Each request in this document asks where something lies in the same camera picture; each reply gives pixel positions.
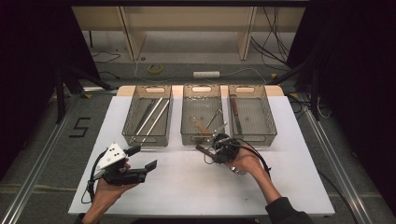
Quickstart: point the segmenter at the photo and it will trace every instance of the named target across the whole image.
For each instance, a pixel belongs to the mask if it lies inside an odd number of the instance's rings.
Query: black sleeve
[[[279,198],[265,206],[273,224],[313,224],[305,212],[296,211],[286,197]]]
[[[76,217],[75,224],[84,224],[82,223],[82,219],[84,218],[85,213],[81,213]]]

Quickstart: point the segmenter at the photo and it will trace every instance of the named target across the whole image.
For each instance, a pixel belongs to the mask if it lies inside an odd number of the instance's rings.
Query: gray floor
[[[257,39],[263,39],[263,34],[255,34]],[[285,34],[283,38],[289,46],[293,34]],[[186,80],[192,78],[194,71],[220,71],[221,74],[230,74],[243,68],[253,68],[265,79],[270,80],[271,74],[283,74],[273,68],[263,66],[261,55],[249,50],[246,61],[241,62],[237,53],[234,34],[228,33],[149,33],[142,49],[140,59],[136,63],[128,58],[122,34],[115,32],[93,32],[92,54],[102,50],[119,53],[120,57],[111,63],[98,63],[98,70],[111,72],[120,77],[116,79],[109,73],[101,73],[103,81],[114,85],[147,84],[146,80],[164,81],[168,84],[182,84],[185,82],[205,82],[205,80]],[[274,42],[269,48],[276,52]],[[114,55],[102,53],[94,59],[105,62],[114,58]],[[267,60],[269,64],[279,66],[275,61]],[[154,77],[147,72],[147,67],[152,63],[163,64],[163,72]],[[227,78],[211,79],[218,83],[258,83],[262,79],[253,70],[242,71]],[[284,92],[293,90],[294,80],[282,83]],[[82,81],[86,87],[94,86],[90,82]],[[92,94],[89,97],[78,99],[69,121],[66,123],[55,149],[49,157],[45,169],[37,181],[37,185],[22,210],[18,223],[73,223],[74,217],[67,214],[68,206],[72,202],[77,185],[91,155],[97,134],[105,117],[111,94]],[[292,104],[295,110],[299,106]],[[317,168],[340,188],[332,168],[315,136],[306,114],[296,113],[298,123],[308,145],[313,161]],[[0,216],[2,217],[10,203],[16,196],[21,184],[34,167],[40,152],[47,143],[55,127],[57,119],[56,99],[50,99],[48,107],[43,113],[35,131],[29,138],[26,149],[13,162],[7,175],[0,183]],[[78,118],[83,120],[80,125],[89,127],[83,138],[70,138],[70,135],[80,134],[81,130],[74,130]],[[362,198],[373,223],[396,223],[394,215],[389,211],[381,195],[375,188],[361,166],[359,159],[355,158],[350,150],[336,117],[321,119],[338,158],[359,196]],[[352,215],[346,205],[336,193],[334,188],[322,179],[329,198],[334,206],[335,215],[331,217],[313,217],[316,223],[353,223]],[[104,217],[101,223],[131,223],[128,217]],[[261,223],[269,223],[267,217],[260,218]]]

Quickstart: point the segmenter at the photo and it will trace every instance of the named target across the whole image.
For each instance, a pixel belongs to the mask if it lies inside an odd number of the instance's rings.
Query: black cloth
[[[289,199],[286,197],[278,198],[272,203],[268,204],[265,206],[265,209],[268,212],[268,216],[271,219],[271,222],[273,224],[312,224],[314,223],[312,219],[305,213],[305,212],[298,212],[296,211],[290,204]],[[82,219],[84,218],[83,213],[79,214],[78,217],[76,218],[75,224],[82,224]],[[186,218],[182,219],[169,219],[170,222],[164,222],[163,219],[155,219],[155,218],[143,218],[143,219],[138,219],[134,224],[154,224],[154,223],[173,223],[173,224],[178,224],[178,223],[227,223],[224,222],[224,219],[219,218],[218,222],[216,220],[212,219],[201,219],[201,221],[197,221],[198,219],[195,219],[193,222],[190,222]],[[234,219],[233,221],[231,219],[227,219],[228,223],[238,223],[238,224],[248,224],[248,223],[254,223],[252,220],[249,219]]]

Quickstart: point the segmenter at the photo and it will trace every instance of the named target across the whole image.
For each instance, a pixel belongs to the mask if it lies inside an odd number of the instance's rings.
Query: human hand
[[[251,148],[249,145],[243,145],[242,147]],[[238,155],[232,161],[226,163],[228,167],[235,167],[237,170],[243,173],[252,173],[257,170],[262,169],[262,164],[260,163],[257,156],[243,148],[239,148]]]
[[[124,165],[125,168],[131,168],[131,165],[126,162]],[[107,209],[111,207],[111,205],[113,205],[125,191],[127,191],[128,189],[132,189],[137,185],[138,184],[114,186],[107,184],[107,182],[103,178],[99,179],[91,208],[82,219],[82,222],[85,224],[97,223],[102,214],[104,214]]]

